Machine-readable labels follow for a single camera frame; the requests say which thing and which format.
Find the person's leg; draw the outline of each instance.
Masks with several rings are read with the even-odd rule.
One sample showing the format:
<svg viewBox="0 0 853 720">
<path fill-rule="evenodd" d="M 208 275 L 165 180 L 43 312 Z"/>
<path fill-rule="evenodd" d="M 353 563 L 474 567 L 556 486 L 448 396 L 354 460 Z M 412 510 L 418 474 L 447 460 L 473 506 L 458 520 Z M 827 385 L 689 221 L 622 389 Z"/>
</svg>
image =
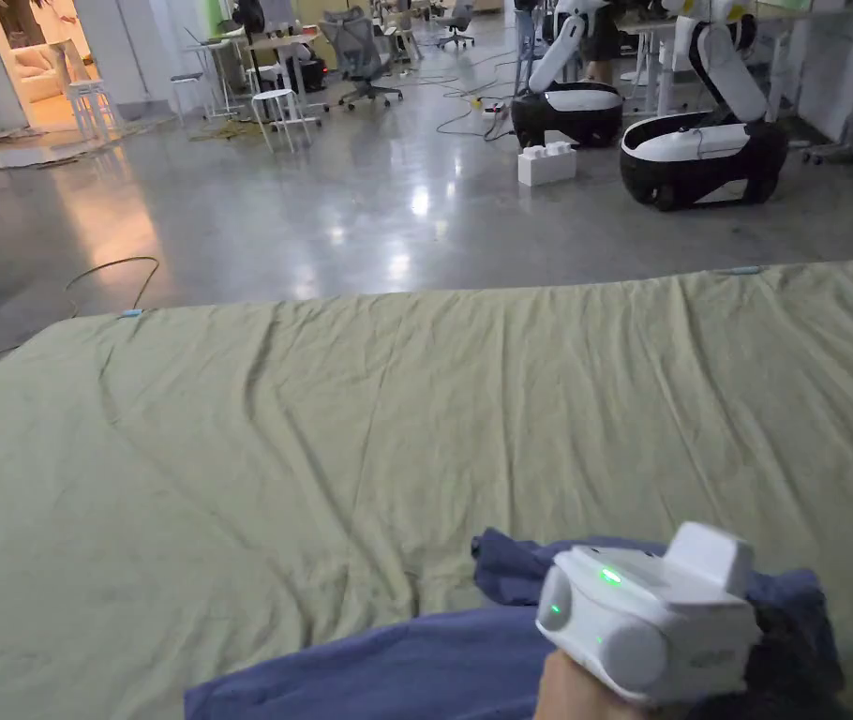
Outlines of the person's leg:
<svg viewBox="0 0 853 720">
<path fill-rule="evenodd" d="M 611 6 L 596 10 L 596 27 L 580 45 L 580 56 L 587 65 L 587 79 L 613 84 L 613 61 L 620 56 L 620 30 Z"/>
<path fill-rule="evenodd" d="M 613 62 L 593 61 L 587 65 L 587 79 L 595 83 L 613 84 Z"/>
</svg>

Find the blue cloth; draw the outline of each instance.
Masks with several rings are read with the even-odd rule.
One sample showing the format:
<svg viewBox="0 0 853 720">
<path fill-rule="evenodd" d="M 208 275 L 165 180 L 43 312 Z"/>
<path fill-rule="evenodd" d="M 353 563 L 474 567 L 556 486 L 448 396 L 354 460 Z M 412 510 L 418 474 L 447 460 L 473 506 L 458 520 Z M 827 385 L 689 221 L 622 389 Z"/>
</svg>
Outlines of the blue cloth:
<svg viewBox="0 0 853 720">
<path fill-rule="evenodd" d="M 618 538 L 583 542 L 663 551 Z M 416 618 L 206 682 L 186 692 L 185 717 L 528 720 L 544 657 L 553 650 L 534 624 L 535 604 L 553 555 L 571 545 L 539 547 L 485 531 L 472 545 L 475 581 L 499 607 Z M 772 607 L 769 616 L 757 610 L 760 627 L 773 641 L 757 646 L 755 663 L 751 657 L 756 682 L 747 696 L 732 698 L 731 707 L 715 698 L 694 715 L 768 720 L 771 699 L 789 697 L 783 717 L 828 716 L 825 709 L 832 710 L 831 692 L 841 676 L 816 576 L 756 575 L 751 599 Z"/>
</svg>

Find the polished gray floor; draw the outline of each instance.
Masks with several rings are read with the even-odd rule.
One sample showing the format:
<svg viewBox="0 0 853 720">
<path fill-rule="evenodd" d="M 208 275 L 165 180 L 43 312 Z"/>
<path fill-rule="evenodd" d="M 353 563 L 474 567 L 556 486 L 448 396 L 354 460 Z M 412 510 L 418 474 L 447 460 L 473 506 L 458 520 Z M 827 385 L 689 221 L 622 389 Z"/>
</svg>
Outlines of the polished gray floor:
<svg viewBox="0 0 853 720">
<path fill-rule="evenodd" d="M 510 61 L 512 22 L 475 18 L 475 46 L 426 48 L 419 73 L 383 81 L 403 85 L 403 102 L 335 106 L 297 155 L 277 135 L 275 156 L 255 133 L 192 142 L 197 119 L 102 157 L 0 171 L 0 348 L 66 317 L 71 278 L 132 254 L 161 263 L 148 308 L 853 258 L 853 166 L 792 157 L 769 204 L 665 215 L 630 199 L 616 150 L 581 152 L 576 181 L 529 190 L 512 136 L 438 133 L 470 110 L 444 96 L 452 88 L 498 81 L 483 94 L 509 94 L 513 67 L 498 64 Z M 483 126 L 473 112 L 444 129 Z M 118 311 L 148 270 L 114 268 L 71 294 L 83 313 Z"/>
</svg>

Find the green bedsheet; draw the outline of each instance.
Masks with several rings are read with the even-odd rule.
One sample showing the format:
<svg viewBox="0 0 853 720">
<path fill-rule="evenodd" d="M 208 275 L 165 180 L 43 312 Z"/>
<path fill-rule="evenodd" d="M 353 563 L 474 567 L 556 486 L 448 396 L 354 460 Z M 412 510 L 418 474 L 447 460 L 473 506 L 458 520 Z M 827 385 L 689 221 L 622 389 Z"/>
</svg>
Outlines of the green bedsheet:
<svg viewBox="0 0 853 720">
<path fill-rule="evenodd" d="M 853 263 L 60 322 L 0 362 L 0 718 L 177 718 L 477 605 L 485 526 L 685 519 L 813 567 L 853 680 Z"/>
</svg>

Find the yellow cable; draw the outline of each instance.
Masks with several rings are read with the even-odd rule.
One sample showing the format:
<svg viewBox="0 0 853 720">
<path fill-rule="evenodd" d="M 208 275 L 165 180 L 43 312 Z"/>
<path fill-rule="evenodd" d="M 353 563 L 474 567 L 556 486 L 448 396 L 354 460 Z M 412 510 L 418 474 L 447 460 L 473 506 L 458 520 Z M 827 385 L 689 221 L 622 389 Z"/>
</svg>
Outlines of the yellow cable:
<svg viewBox="0 0 853 720">
<path fill-rule="evenodd" d="M 146 277 L 146 280 L 143 281 L 143 285 L 140 286 L 140 291 L 137 292 L 137 298 L 133 302 L 133 307 L 131 308 L 131 310 L 136 310 L 137 306 L 140 304 L 141 298 L 143 297 L 143 293 L 146 292 L 146 286 L 150 284 L 150 280 L 153 279 L 153 275 L 156 273 L 157 270 L 159 270 L 159 261 L 153 255 L 133 255 L 131 257 L 124 257 L 124 258 L 120 259 L 120 261 L 105 262 L 102 265 L 98 265 L 96 268 L 91 268 L 90 270 L 85 270 L 82 273 L 80 273 L 78 276 L 76 276 L 74 279 L 72 279 L 70 282 L 68 282 L 66 285 L 64 285 L 63 292 L 66 293 L 71 287 L 73 287 L 73 285 L 78 280 L 82 280 L 83 278 L 85 278 L 87 276 L 93 275 L 94 273 L 96 273 L 100 270 L 103 270 L 104 268 L 110 268 L 110 267 L 113 267 L 114 265 L 122 265 L 123 263 L 135 263 L 137 261 L 151 261 L 153 263 L 153 269 L 150 271 L 150 274 Z M 73 318 L 75 318 L 77 315 L 80 314 L 80 307 L 77 306 L 76 303 L 73 302 L 73 298 L 70 297 L 69 295 L 67 295 L 67 301 L 73 307 L 73 312 L 69 316 L 70 319 L 72 320 Z M 3 353 L 10 353 L 12 351 L 15 351 L 18 348 L 20 348 L 21 345 L 22 344 L 20 343 L 17 345 L 12 345 L 9 348 L 4 348 L 3 350 L 0 351 L 0 355 L 2 355 Z"/>
</svg>

